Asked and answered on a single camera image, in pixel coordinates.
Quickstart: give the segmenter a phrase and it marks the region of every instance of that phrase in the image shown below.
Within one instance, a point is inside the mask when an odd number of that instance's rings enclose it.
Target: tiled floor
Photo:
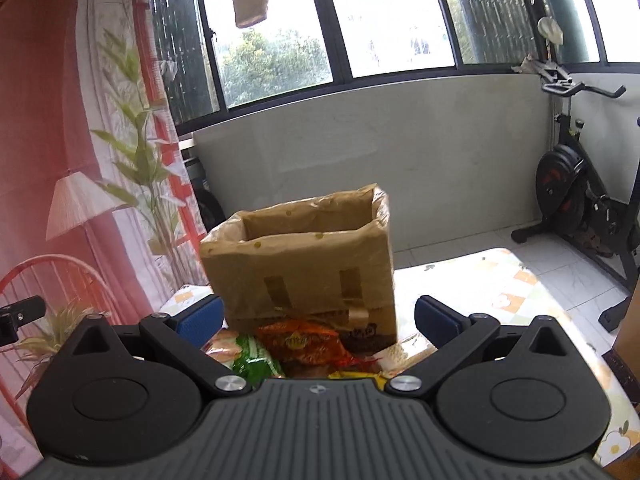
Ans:
[[[626,298],[625,289],[561,238],[551,234],[538,235],[518,245],[510,236],[515,228],[400,251],[394,253],[394,266],[403,269],[505,247],[535,273],[598,354],[609,350],[617,331],[607,333],[598,323],[598,317]]]

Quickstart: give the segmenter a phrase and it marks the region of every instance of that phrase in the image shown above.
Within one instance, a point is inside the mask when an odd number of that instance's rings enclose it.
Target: paper bag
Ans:
[[[202,241],[229,328],[323,322],[351,352],[396,342],[388,198],[377,185],[241,211]]]

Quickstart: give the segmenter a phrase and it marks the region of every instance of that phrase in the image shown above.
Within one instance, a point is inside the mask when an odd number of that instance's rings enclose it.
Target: black bracket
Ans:
[[[18,329],[44,317],[47,305],[40,296],[17,301],[0,308],[0,348],[18,341]]]

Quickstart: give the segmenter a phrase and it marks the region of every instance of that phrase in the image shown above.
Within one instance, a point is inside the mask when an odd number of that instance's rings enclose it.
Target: orange snack bag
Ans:
[[[345,350],[340,336],[318,323],[286,319],[256,331],[260,342],[281,362],[297,361],[305,365],[345,367],[357,360]]]

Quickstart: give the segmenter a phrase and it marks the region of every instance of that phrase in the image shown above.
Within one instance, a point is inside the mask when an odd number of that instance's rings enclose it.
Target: tree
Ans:
[[[472,40],[469,35],[469,28],[466,25],[465,15],[459,0],[447,0],[451,19],[456,29],[458,43],[460,44],[460,52],[462,53],[462,61],[465,63],[477,63],[476,54],[474,53]]]
[[[281,30],[273,39],[248,30],[241,43],[220,51],[220,75],[230,107],[330,80],[320,41],[296,30]]]

